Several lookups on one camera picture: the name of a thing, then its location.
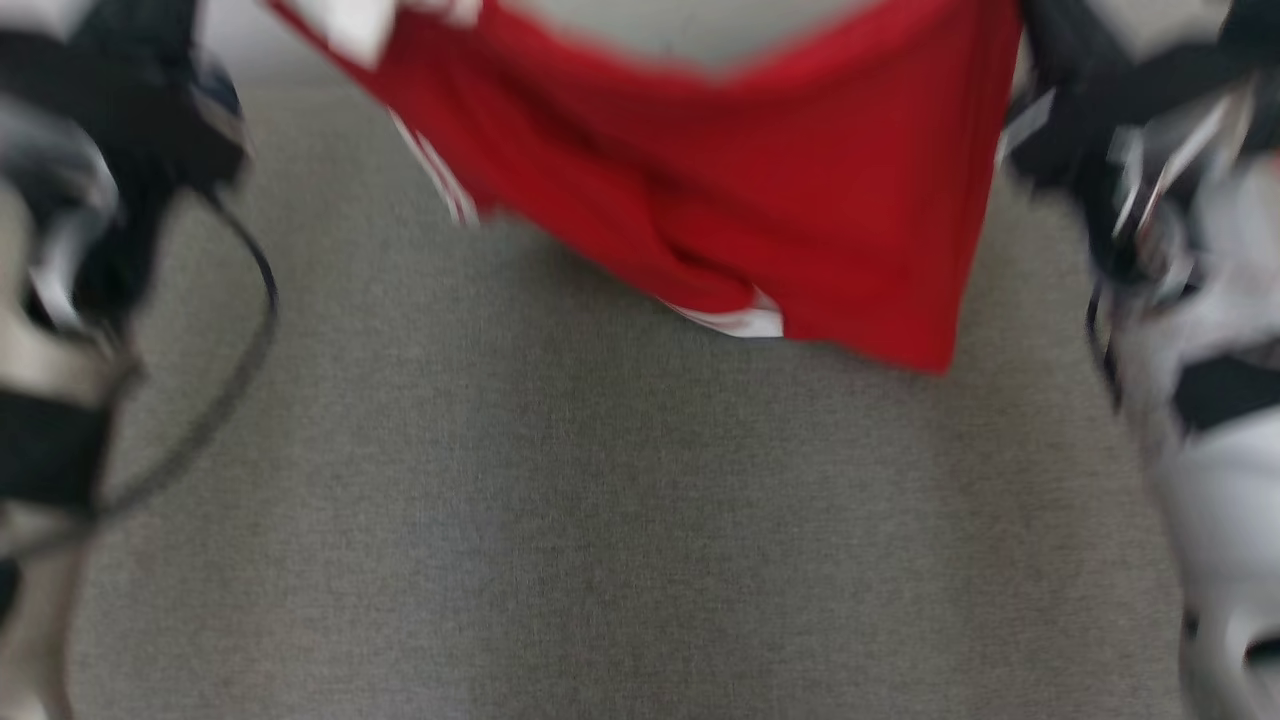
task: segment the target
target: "cloth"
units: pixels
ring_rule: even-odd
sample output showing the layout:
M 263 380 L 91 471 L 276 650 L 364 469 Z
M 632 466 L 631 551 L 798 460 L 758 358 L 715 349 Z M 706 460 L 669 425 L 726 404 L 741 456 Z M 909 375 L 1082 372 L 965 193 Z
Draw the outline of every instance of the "cloth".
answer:
M 1015 0 L 888 0 L 723 82 L 493 1 L 470 27 L 401 8 L 369 68 L 271 3 L 396 114 L 460 222 L 515 210 L 707 324 L 776 313 L 748 334 L 948 366 Z

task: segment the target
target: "floor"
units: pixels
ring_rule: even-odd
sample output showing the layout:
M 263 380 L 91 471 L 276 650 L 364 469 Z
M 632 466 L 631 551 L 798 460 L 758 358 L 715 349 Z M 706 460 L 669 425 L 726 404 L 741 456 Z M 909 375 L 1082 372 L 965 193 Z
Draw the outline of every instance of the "floor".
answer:
M 689 324 L 517 222 L 454 229 L 385 115 L 251 95 L 284 320 L 191 480 L 102 539 L 86 717 L 1179 715 L 1179 598 L 1082 337 L 1079 231 L 1006 181 L 954 373 Z M 193 204 L 114 477 L 260 311 Z

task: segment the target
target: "black and white device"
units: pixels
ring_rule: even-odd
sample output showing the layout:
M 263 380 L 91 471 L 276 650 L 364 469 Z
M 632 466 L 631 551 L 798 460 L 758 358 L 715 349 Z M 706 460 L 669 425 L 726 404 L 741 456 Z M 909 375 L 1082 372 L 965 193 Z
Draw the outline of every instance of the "black and white device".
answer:
M 1235 0 L 1217 41 L 1143 61 L 1088 0 L 1021 1 L 1036 73 L 1001 156 L 1084 218 L 1091 337 L 1185 589 L 1184 688 L 1202 720 L 1280 719 L 1280 1 Z M 0 720 L 72 720 L 90 530 L 192 450 L 101 502 L 175 193 L 246 240 L 274 318 L 270 270 L 218 202 L 247 152 L 230 82 L 197 61 L 196 10 L 99 0 L 67 42 L 0 31 Z

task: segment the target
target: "wire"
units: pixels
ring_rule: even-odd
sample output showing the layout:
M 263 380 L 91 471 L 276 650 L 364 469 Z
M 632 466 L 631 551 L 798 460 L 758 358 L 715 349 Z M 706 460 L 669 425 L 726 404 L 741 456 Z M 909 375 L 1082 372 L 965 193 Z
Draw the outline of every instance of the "wire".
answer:
M 227 209 L 221 199 L 212 192 L 204 193 L 204 197 L 214 213 L 239 238 L 262 274 L 262 286 L 266 291 L 266 307 L 262 320 L 259 323 L 250 341 L 248 348 L 241 355 L 234 372 L 218 397 L 214 398 L 164 459 L 151 469 L 140 473 L 132 482 L 125 483 L 125 489 L 118 497 L 100 507 L 92 518 L 65 530 L 50 533 L 46 537 L 19 544 L 13 550 L 6 550 L 0 555 L 0 564 L 29 562 L 67 546 L 78 544 L 105 525 L 127 518 L 157 495 L 180 483 L 201 452 L 210 446 L 218 432 L 241 406 L 244 396 L 248 393 L 250 386 L 252 386 L 253 379 L 265 365 L 266 357 L 271 351 L 271 345 L 275 341 L 276 327 L 279 325 L 280 290 L 275 284 L 275 273 L 271 270 L 271 263 L 268 260 L 257 238 L 253 237 L 253 233 L 244 227 L 244 223 L 239 218 Z
M 1120 369 L 1116 365 L 1115 350 L 1111 347 L 1111 340 L 1102 340 L 1102 333 L 1098 331 L 1098 316 L 1102 314 L 1102 296 L 1105 292 L 1105 284 L 1098 281 L 1093 284 L 1093 295 L 1089 297 L 1089 309 L 1084 316 L 1084 332 L 1089 336 L 1089 350 L 1093 351 L 1093 359 L 1098 365 L 1098 372 L 1102 373 L 1102 378 L 1107 382 L 1107 388 L 1111 391 L 1111 404 L 1115 411 L 1120 411 L 1120 406 L 1124 405 L 1124 388 L 1120 384 Z

